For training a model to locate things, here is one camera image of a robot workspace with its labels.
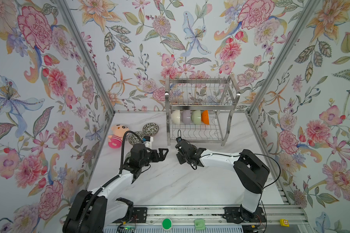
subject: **marble surface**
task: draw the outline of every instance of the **marble surface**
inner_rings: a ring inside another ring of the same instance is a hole
[[[220,119],[227,119],[228,114],[221,113]],[[165,161],[151,163],[151,168],[118,196],[129,199],[135,205],[233,205],[240,204],[244,197],[244,187],[236,173],[217,167],[199,167],[193,170],[190,165],[180,165],[175,149],[176,143],[167,146],[166,115],[163,113],[117,113],[112,124],[125,124],[136,132],[149,122],[157,123],[159,133],[154,136],[153,149],[168,148]],[[243,149],[261,153],[258,143],[252,133],[247,118],[243,113],[235,113],[227,143],[194,144],[219,152],[241,152]],[[125,142],[125,152],[132,145]],[[119,171],[121,148],[112,149],[107,141],[93,172],[89,190],[104,184]],[[269,175],[267,183],[273,181]],[[262,201],[266,205],[283,204],[276,185],[271,185],[263,191]]]

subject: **floral wallpaper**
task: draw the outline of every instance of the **floral wallpaper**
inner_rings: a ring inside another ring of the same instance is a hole
[[[323,0],[253,114],[318,233],[350,233],[350,0]]]
[[[247,110],[305,4],[304,0],[68,1],[79,29],[93,35],[86,43],[117,111],[163,111],[166,76],[228,75],[243,92],[237,109]],[[171,94],[176,99],[187,95],[180,90]],[[218,94],[201,100],[216,101]]]
[[[0,0],[0,233],[61,231],[91,176],[112,117],[79,54],[53,0]]]

